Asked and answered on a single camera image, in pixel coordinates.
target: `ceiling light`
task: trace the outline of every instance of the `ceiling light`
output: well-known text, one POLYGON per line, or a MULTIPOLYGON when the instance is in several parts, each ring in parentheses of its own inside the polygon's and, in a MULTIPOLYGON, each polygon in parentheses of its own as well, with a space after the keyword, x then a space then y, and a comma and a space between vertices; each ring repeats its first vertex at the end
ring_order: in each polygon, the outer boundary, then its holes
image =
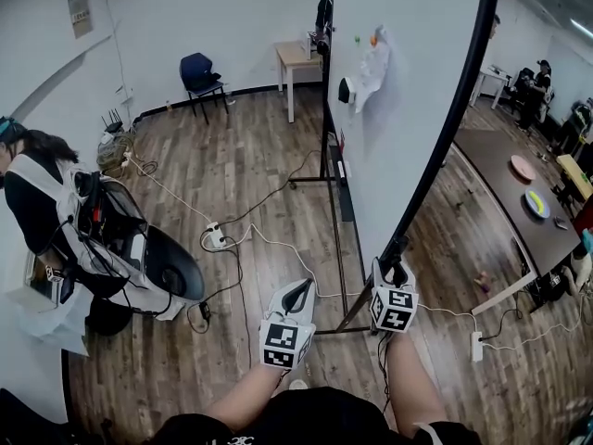
POLYGON ((578 28, 581 32, 583 32, 584 34, 586 34, 589 38, 593 38, 593 32, 590 32, 587 28, 585 28, 583 25, 581 25, 580 23, 574 21, 573 19, 571 19, 571 22, 573 23, 573 25, 578 28))

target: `white cable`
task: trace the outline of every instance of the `white cable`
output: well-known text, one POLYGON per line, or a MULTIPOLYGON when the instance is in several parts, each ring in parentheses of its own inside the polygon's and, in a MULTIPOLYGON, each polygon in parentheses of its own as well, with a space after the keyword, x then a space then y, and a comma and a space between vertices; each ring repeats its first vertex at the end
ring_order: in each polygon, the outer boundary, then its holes
POLYGON ((578 320, 576 321, 576 323, 574 324, 574 326, 572 328, 567 328, 566 326, 564 326, 562 323, 558 323, 555 324, 553 326, 551 326, 550 328, 548 328, 544 333, 542 333, 541 335, 538 335, 536 337, 530 337, 529 339, 526 339, 525 341, 522 341, 521 344, 515 346, 514 348, 511 348, 510 346, 493 346, 490 343, 482 343, 484 346, 488 346, 489 348, 491 348, 492 350, 517 350, 519 349, 522 345, 524 345, 525 343, 531 343, 532 341, 537 341, 538 339, 544 337, 545 335, 547 335, 550 331, 552 331, 554 328, 558 328, 558 327, 562 327, 564 329, 564 331, 566 331, 567 333, 572 333, 580 324, 581 324, 581 319, 583 318, 583 303, 585 302, 585 297, 587 297, 587 294, 581 294, 581 306, 579 308, 579 314, 578 314, 578 320))
POLYGON ((148 174, 147 172, 145 172, 143 170, 143 168, 138 165, 138 163, 136 163, 134 161, 134 159, 132 158, 132 155, 128 152, 126 152, 124 154, 124 157, 126 159, 128 159, 129 161, 131 161, 134 165, 136 165, 136 168, 138 170, 140 170, 145 176, 147 176, 148 178, 150 178, 153 182, 155 182, 156 184, 158 184, 161 188, 163 188, 167 193, 169 193, 171 196, 173 196, 175 199, 177 199, 179 202, 183 203, 187 208, 189 208, 190 210, 192 210, 193 212, 196 212, 197 214, 199 214, 200 216, 202 216, 206 221, 208 221, 208 224, 212 223, 212 220, 203 212, 198 211, 196 208, 192 208, 190 205, 188 205, 185 201, 183 201, 180 197, 178 197, 177 195, 175 195, 175 193, 173 193, 171 190, 169 190, 169 188, 167 186, 165 186, 164 184, 159 183, 151 174, 148 174))
POLYGON ((475 319, 475 316, 473 316, 471 313, 455 313, 454 311, 447 310, 446 308, 429 308, 426 305, 422 305, 421 303, 419 303, 418 306, 423 307, 431 312, 447 312, 451 313, 453 316, 471 316, 473 318, 473 326, 475 328, 474 331, 478 331, 478 322, 475 319))
MULTIPOLYGON (((259 234, 259 237, 261 237, 268 244, 276 244, 278 246, 285 246, 287 248, 291 248, 295 252, 296 256, 300 260, 300 263, 303 265, 303 267, 305 268, 305 270, 307 272, 309 272, 311 275, 313 275, 313 281, 315 282, 315 293, 317 294, 317 296, 320 299, 331 299, 331 298, 334 298, 334 297, 341 297, 342 296, 342 294, 340 294, 340 293, 336 293, 336 294, 333 294, 333 295, 322 295, 320 293, 320 291, 319 291, 319 283, 317 282, 317 277, 315 276, 315 273, 309 267, 307 267, 307 264, 305 264, 305 262, 303 261, 303 259, 300 257, 300 254, 298 253, 297 248, 295 248, 295 246, 292 246, 291 244, 286 244, 285 242, 270 241, 269 239, 266 239, 266 237, 259 231, 258 227, 254 223, 251 223, 249 225, 249 227, 247 227, 247 230, 243 234, 243 237, 241 237, 241 240, 237 241, 235 244, 231 244, 229 246, 226 246, 225 248, 207 248, 206 246, 204 246, 204 241, 206 240, 206 238, 203 237, 202 238, 202 248, 204 250, 206 250, 206 251, 209 251, 209 252, 216 252, 216 251, 220 251, 220 250, 226 250, 226 249, 232 248, 234 246, 238 246, 239 244, 241 244, 243 241, 246 240, 247 235, 251 231, 251 228, 255 229, 256 232, 259 234)), ((357 296, 357 295, 360 295, 360 293, 346 293, 346 295, 348 295, 348 296, 357 296)))

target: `white paper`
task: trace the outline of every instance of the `white paper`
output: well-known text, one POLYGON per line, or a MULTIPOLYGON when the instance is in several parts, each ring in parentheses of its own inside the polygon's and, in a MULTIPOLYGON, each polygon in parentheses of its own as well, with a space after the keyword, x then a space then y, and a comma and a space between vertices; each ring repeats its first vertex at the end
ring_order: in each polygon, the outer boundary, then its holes
POLYGON ((376 93, 383 85, 385 73, 389 66, 391 48, 388 42, 387 30, 383 25, 374 32, 377 38, 375 47, 369 47, 360 63, 359 84, 356 93, 356 113, 360 113, 369 97, 376 93))

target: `shoe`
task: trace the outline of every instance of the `shoe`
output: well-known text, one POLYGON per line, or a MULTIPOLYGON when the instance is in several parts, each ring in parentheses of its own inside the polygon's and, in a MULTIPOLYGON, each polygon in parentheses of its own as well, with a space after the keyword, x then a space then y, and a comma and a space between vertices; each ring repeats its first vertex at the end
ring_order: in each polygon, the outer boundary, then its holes
POLYGON ((308 388, 309 386, 307 386, 307 383, 302 379, 295 379, 293 382, 290 383, 290 386, 288 386, 288 390, 302 390, 308 388))

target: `white table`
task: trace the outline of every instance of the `white table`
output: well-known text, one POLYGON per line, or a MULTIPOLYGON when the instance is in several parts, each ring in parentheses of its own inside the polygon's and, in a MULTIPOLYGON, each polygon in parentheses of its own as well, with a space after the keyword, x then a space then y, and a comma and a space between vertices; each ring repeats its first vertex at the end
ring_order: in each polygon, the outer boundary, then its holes
POLYGON ((307 59, 305 50, 301 47, 299 41, 288 41, 276 43, 276 60, 278 62, 278 91, 284 89, 283 72, 286 72, 286 87, 288 89, 288 121, 295 121, 295 96, 293 92, 293 70, 319 67, 321 57, 317 54, 311 54, 311 59, 307 59))
POLYGON ((482 94, 482 85, 484 84, 484 80, 486 77, 493 78, 500 81, 500 87, 497 90, 497 94, 494 98, 494 102, 492 103, 492 109, 494 110, 497 107, 498 100, 502 95, 502 89, 504 89, 504 85, 507 83, 507 75, 504 73, 496 74, 491 69, 481 69, 480 75, 478 76, 478 80, 475 82, 475 87, 473 88, 472 100, 470 101, 470 106, 473 107, 475 105, 475 101, 477 98, 482 94))

